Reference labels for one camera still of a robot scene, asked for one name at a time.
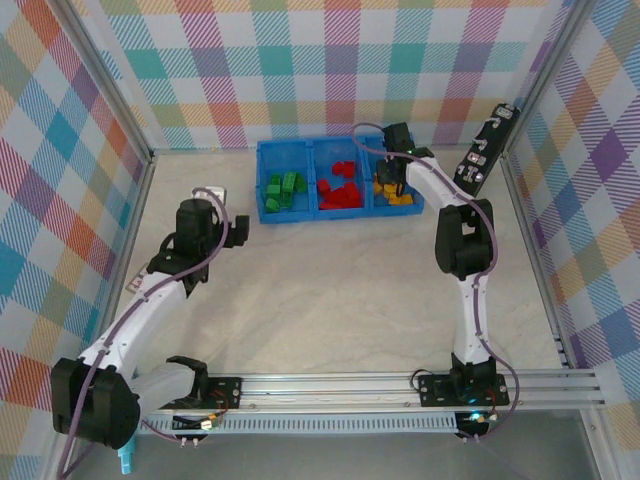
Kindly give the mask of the blue three-compartment plastic bin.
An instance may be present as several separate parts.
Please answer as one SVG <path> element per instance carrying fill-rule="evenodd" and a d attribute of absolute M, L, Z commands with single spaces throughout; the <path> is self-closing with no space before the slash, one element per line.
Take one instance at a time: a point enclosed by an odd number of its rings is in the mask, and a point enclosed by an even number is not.
<path fill-rule="evenodd" d="M 382 206 L 374 205 L 373 178 L 378 158 L 360 149 L 349 136 L 302 138 L 293 140 L 260 141 L 256 151 L 255 195 L 260 222 L 263 224 L 301 223 L 311 221 L 352 220 L 376 217 L 401 217 L 418 215 L 423 211 L 424 200 L 412 188 L 405 189 L 405 195 L 411 195 L 412 205 Z M 355 177 L 345 179 L 343 174 L 332 173 L 335 162 L 355 162 Z M 278 213 L 267 213 L 265 202 L 268 199 L 266 189 L 272 174 L 281 175 L 296 172 L 307 181 L 306 193 L 293 192 L 293 205 L 285 209 L 280 206 Z M 327 201 L 326 196 L 318 193 L 320 179 L 328 180 L 331 191 L 343 187 L 346 182 L 354 182 L 361 195 L 360 208 L 320 210 L 319 204 Z"/>

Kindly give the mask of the black case with metal latches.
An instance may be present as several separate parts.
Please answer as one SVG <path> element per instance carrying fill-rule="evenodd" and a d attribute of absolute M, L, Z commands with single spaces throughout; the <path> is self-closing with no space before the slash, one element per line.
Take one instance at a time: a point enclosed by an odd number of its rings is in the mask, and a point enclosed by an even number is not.
<path fill-rule="evenodd" d="M 520 114 L 518 107 L 499 103 L 480 126 L 454 174 L 454 183 L 466 194 L 478 195 L 504 151 Z"/>

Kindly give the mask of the teal cylindrical tool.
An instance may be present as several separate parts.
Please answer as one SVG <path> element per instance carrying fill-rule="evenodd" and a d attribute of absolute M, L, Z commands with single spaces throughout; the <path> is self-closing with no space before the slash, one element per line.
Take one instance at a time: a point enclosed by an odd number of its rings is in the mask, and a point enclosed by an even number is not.
<path fill-rule="evenodd" d="M 118 449 L 120 469 L 122 475 L 129 475 L 133 472 L 133 458 L 136 449 L 136 438 L 132 436 L 125 445 Z"/>

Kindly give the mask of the aluminium side frame rail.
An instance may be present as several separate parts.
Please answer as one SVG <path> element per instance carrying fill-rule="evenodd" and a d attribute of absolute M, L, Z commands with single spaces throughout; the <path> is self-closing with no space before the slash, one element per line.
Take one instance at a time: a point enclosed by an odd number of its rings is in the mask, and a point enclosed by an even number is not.
<path fill-rule="evenodd" d="M 519 228 L 523 237 L 529 263 L 533 271 L 539 295 L 544 306 L 547 322 L 556 346 L 557 355 L 564 369 L 573 369 L 574 358 L 571 346 L 566 346 L 563 327 L 560 322 L 559 312 L 555 304 L 555 297 L 547 282 L 543 269 L 542 258 L 538 252 L 536 238 L 531 225 L 528 222 L 526 205 L 521 195 L 515 171 L 507 154 L 500 157 L 500 166 L 506 182 L 507 189 L 514 207 Z"/>
<path fill-rule="evenodd" d="M 129 265 L 131 263 L 135 241 L 140 229 L 144 209 L 147 203 L 147 198 L 151 189 L 153 176 L 155 172 L 155 164 L 153 162 L 147 162 L 142 170 L 141 182 L 136 190 L 134 202 L 126 228 L 122 236 L 122 240 L 119 244 L 119 250 L 116 255 L 116 261 L 114 264 L 114 277 L 111 281 L 108 296 L 105 303 L 105 315 L 108 319 L 112 318 L 119 306 L 122 292 L 125 290 L 127 283 L 129 282 Z"/>

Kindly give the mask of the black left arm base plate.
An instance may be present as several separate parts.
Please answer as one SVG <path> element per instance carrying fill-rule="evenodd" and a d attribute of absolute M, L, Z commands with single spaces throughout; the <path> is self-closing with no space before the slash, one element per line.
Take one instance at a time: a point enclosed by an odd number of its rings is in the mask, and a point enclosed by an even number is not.
<path fill-rule="evenodd" d="M 200 407 L 210 410 L 237 410 L 240 408 L 243 379 L 241 377 L 209 376 L 201 392 Z"/>

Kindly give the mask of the aluminium mounting rail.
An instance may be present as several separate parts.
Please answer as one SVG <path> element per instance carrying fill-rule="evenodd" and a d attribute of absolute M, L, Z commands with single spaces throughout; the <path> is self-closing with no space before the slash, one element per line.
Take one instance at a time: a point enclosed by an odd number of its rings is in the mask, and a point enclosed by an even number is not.
<path fill-rule="evenodd" d="M 505 375 L 518 410 L 600 409 L 605 399 L 595 373 L 581 369 L 519 370 Z M 422 409 L 408 372 L 246 374 L 240 414 L 400 413 Z"/>

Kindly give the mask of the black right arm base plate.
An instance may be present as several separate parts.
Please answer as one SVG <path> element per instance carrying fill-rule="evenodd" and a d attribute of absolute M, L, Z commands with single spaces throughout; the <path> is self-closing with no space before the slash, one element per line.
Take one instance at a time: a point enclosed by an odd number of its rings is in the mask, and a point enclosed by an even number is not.
<path fill-rule="evenodd" d="M 450 375 L 418 376 L 418 393 L 422 407 L 492 407 L 508 406 L 509 392 L 505 377 L 496 374 L 471 383 L 455 380 Z"/>

